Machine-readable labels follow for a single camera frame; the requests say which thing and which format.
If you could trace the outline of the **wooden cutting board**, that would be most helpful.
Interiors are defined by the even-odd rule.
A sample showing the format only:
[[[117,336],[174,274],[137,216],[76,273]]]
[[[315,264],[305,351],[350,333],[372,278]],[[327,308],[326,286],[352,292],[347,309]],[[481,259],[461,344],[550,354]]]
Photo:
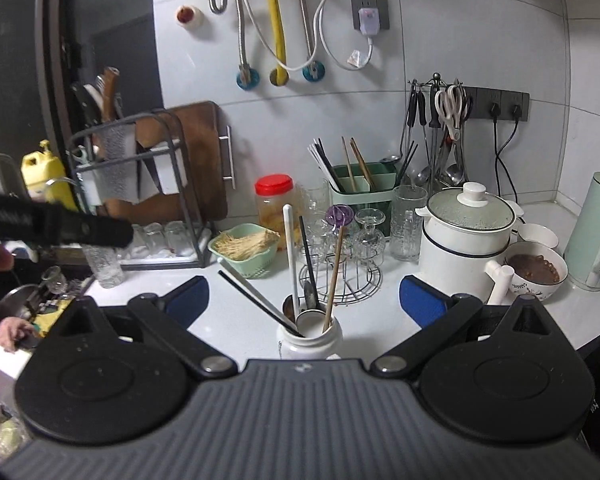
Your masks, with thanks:
[[[195,222],[225,219],[228,206],[223,181],[218,111],[219,107],[211,101],[170,109],[182,124],[188,149],[192,180],[185,185],[183,197],[158,194],[136,205],[112,198],[105,202],[108,214],[146,226],[154,221],[166,223],[182,220],[184,214],[181,203],[186,203],[189,215]]]

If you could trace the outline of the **white wall plug adapter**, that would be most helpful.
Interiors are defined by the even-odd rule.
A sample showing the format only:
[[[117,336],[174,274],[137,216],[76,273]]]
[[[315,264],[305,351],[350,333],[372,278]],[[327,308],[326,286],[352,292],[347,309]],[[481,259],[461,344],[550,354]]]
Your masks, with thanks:
[[[358,30],[367,37],[375,37],[380,31],[380,15],[377,8],[361,8],[358,10]]]

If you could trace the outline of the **yellow gas pipe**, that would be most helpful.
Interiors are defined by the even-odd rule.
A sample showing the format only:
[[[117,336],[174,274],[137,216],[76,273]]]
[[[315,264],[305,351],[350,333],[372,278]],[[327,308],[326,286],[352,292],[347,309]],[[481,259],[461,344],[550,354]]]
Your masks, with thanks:
[[[274,86],[281,87],[288,82],[289,76],[284,67],[284,64],[286,63],[286,42],[278,0],[268,0],[268,14],[270,14],[274,39],[274,54],[277,60],[276,69],[272,71],[270,79]]]

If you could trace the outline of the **red lid plastic jar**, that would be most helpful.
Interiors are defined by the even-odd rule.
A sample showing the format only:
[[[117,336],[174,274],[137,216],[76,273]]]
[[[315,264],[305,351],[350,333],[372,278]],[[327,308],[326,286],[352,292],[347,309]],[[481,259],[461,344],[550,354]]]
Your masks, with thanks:
[[[288,174],[269,174],[254,184],[260,226],[280,235],[278,250],[286,249],[283,208],[289,204],[297,209],[298,194],[294,180]]]

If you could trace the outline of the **tall textured glass mug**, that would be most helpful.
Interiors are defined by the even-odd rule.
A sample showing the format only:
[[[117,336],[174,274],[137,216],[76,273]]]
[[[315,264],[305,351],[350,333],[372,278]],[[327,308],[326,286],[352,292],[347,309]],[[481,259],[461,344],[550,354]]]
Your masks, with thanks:
[[[124,273],[114,248],[82,245],[81,249],[102,288],[114,288],[123,283]]]

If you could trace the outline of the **copper brown spoon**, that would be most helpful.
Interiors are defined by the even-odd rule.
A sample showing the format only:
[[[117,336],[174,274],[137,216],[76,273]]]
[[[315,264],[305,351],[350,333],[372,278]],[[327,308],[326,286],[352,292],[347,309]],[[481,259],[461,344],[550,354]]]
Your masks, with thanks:
[[[289,295],[283,302],[283,314],[291,323],[296,322],[296,309],[294,308],[294,296]]]

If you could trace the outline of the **black chopstick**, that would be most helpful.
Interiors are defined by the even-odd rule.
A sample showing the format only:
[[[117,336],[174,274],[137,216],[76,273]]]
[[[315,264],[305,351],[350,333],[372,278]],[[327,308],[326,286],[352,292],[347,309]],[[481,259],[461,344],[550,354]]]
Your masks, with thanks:
[[[302,239],[302,247],[303,247],[303,251],[304,251],[304,256],[306,257],[306,268],[308,269],[309,282],[313,289],[314,294],[317,295],[317,284],[315,281],[315,273],[313,270],[312,254],[310,251],[308,237],[306,236],[306,225],[304,224],[303,216],[301,214],[299,216],[299,224],[300,224],[300,234],[301,234],[301,239]]]

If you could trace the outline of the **white ceramic jar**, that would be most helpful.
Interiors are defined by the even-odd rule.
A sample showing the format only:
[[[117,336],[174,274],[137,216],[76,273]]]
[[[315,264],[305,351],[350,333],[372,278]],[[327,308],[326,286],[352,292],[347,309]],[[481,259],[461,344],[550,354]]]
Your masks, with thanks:
[[[326,360],[338,354],[343,341],[342,329],[336,318],[321,337],[304,338],[292,334],[285,327],[277,329],[277,348],[282,360]]]

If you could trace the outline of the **purple lid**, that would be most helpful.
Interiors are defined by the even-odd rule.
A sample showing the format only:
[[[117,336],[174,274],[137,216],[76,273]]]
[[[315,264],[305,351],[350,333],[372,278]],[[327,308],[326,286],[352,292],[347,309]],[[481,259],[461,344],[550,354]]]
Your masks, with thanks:
[[[324,220],[332,228],[345,228],[354,220],[354,211],[346,204],[332,205],[326,211]]]

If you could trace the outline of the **white electric cooking pot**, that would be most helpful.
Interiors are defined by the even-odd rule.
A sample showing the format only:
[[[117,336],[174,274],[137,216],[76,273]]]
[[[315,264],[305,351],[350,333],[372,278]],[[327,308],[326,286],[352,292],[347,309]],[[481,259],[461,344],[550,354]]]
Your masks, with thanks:
[[[437,192],[416,214],[422,219],[416,276],[446,296],[504,304],[514,276],[505,253],[524,216],[521,206],[466,182]]]

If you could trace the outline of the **textured glass pitcher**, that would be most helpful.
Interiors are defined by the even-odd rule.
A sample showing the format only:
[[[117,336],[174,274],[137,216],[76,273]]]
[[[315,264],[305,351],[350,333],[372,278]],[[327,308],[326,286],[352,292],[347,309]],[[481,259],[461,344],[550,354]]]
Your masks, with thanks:
[[[393,190],[389,249],[393,258],[418,263],[422,218],[416,210],[426,205],[428,193],[424,188],[401,184]]]

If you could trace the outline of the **green utensil holder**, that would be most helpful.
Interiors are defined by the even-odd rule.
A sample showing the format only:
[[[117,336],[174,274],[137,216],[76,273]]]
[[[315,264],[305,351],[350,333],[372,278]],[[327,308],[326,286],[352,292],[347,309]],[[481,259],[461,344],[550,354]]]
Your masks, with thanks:
[[[386,216],[384,223],[379,227],[385,236],[390,232],[391,201],[393,189],[396,186],[396,168],[391,164],[369,162],[367,170],[373,180],[374,188],[370,188],[358,164],[334,168],[342,193],[329,188],[330,201],[333,204],[350,206],[355,212],[360,209],[374,208]]]

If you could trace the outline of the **white ceramic soup spoon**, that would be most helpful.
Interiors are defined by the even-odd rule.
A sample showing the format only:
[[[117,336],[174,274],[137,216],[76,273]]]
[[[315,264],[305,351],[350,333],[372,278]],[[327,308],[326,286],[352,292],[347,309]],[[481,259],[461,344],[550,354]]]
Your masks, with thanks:
[[[305,310],[297,318],[298,332],[304,338],[321,337],[326,313],[322,310]]]

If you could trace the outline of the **silver metal spoon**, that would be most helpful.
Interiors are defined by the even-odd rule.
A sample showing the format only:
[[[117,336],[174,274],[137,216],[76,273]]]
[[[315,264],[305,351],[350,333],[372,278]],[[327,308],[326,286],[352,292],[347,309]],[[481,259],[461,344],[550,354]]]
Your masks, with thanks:
[[[315,287],[310,281],[305,281],[303,284],[304,302],[308,310],[318,310],[320,304],[318,303]]]

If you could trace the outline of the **black dish drying rack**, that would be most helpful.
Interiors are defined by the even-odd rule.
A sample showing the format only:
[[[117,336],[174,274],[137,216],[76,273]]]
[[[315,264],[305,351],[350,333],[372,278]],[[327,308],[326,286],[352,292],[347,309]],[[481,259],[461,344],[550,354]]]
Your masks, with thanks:
[[[81,204],[136,225],[135,244],[118,251],[124,270],[207,266],[212,227],[177,114],[158,108],[87,127],[70,136],[68,150]]]

